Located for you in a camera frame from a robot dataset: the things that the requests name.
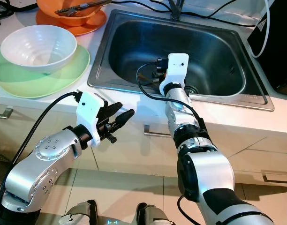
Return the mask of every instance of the sink drain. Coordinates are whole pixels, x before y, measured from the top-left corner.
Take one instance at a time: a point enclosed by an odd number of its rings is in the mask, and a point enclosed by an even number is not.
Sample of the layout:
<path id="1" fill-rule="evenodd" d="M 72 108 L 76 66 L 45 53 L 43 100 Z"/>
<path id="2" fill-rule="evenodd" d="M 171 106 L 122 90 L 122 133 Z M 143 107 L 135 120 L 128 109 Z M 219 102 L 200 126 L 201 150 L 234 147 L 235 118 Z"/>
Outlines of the sink drain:
<path id="1" fill-rule="evenodd" d="M 187 94 L 199 94 L 199 91 L 194 86 L 185 86 L 184 90 Z"/>

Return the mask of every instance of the faucet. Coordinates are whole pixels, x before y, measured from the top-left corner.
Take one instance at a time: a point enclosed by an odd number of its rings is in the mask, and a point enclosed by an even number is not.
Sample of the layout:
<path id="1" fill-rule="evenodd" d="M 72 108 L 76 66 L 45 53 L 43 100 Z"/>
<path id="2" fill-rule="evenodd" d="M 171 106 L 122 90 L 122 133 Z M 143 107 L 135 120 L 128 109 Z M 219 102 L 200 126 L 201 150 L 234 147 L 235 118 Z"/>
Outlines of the faucet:
<path id="1" fill-rule="evenodd" d="M 171 9 L 172 9 L 172 14 L 171 14 L 171 19 L 172 20 L 180 20 L 180 15 L 182 11 L 182 7 L 184 4 L 184 0 L 177 0 L 177 3 L 175 4 L 173 0 L 168 0 L 170 3 Z"/>

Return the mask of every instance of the green plate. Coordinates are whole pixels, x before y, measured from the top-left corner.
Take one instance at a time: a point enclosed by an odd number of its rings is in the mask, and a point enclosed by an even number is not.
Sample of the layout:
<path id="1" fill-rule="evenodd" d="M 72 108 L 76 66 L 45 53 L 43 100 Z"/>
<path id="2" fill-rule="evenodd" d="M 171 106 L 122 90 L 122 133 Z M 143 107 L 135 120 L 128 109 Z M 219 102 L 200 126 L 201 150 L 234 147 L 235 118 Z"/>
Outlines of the green plate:
<path id="1" fill-rule="evenodd" d="M 78 45 L 73 59 L 61 70 L 45 75 L 30 72 L 8 62 L 0 52 L 0 87 L 16 97 L 39 98 L 74 83 L 89 65 L 89 52 Z"/>

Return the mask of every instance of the white countertop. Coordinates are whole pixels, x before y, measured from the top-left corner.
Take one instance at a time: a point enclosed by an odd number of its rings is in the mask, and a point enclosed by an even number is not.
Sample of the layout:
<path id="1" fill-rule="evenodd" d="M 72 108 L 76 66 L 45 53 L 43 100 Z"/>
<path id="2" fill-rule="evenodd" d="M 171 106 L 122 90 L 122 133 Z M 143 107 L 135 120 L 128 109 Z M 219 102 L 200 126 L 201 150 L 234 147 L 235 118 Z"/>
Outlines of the white countertop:
<path id="1" fill-rule="evenodd" d="M 102 10 L 109 16 L 111 11 L 115 8 L 126 11 L 135 11 L 144 14 L 151 13 L 149 10 L 143 9 L 142 7 L 127 7 L 114 4 L 110 4 L 106 7 L 103 7 Z M 29 12 L 16 13 L 9 18 L 2 19 L 0 26 L 0 44 L 2 40 L 11 32 L 24 26 L 35 25 L 36 12 L 37 10 L 35 9 Z M 168 18 L 169 14 L 158 14 L 158 16 Z M 246 46 L 246 39 L 251 32 L 251 29 L 248 28 L 232 26 L 196 17 L 183 17 L 182 20 L 192 23 L 235 30 L 240 34 Z M 104 29 L 105 25 L 95 32 L 77 37 L 78 44 L 87 48 L 91 55 L 90 66 L 77 82 L 55 94 L 36 99 L 24 99 L 14 97 L 5 92 L 0 87 L 0 104 L 45 109 L 53 100 L 55 100 L 60 95 L 79 89 L 81 91 L 99 93 L 106 100 L 108 100 L 109 103 L 120 101 L 123 103 L 123 109 L 133 108 L 136 111 L 136 117 L 141 118 L 141 120 L 144 120 L 146 122 L 158 122 L 166 124 L 167 119 L 164 114 L 164 102 L 151 100 L 143 94 L 127 93 L 115 90 L 95 89 L 87 85 L 87 78 L 94 62 L 98 46 L 102 39 Z M 199 101 L 193 101 L 193 107 L 197 111 L 197 113 L 204 118 L 204 121 L 206 123 L 287 133 L 287 97 L 276 93 L 268 85 L 268 81 L 265 78 L 258 62 L 254 59 L 252 59 L 252 61 L 254 62 L 256 70 L 258 71 L 260 77 L 263 80 L 263 83 L 267 88 L 269 95 L 271 96 L 271 100 L 275 106 L 275 110 L 273 112 Z M 55 106 L 55 110 L 74 113 L 76 110 L 76 102 L 71 98 L 66 98 Z"/>

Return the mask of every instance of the stainless steel sink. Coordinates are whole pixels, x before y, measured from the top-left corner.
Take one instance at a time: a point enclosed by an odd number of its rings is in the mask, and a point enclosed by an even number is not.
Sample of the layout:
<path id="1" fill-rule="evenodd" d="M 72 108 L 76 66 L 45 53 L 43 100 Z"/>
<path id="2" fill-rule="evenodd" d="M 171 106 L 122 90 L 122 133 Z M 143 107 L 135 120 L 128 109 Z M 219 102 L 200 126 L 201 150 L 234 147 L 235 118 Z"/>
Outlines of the stainless steel sink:
<path id="1" fill-rule="evenodd" d="M 169 53 L 189 55 L 186 91 L 193 100 L 274 110 L 239 35 L 232 30 L 112 11 L 98 49 L 90 86 L 140 92 L 136 70 Z M 152 83 L 154 66 L 141 71 L 142 83 L 159 94 Z"/>

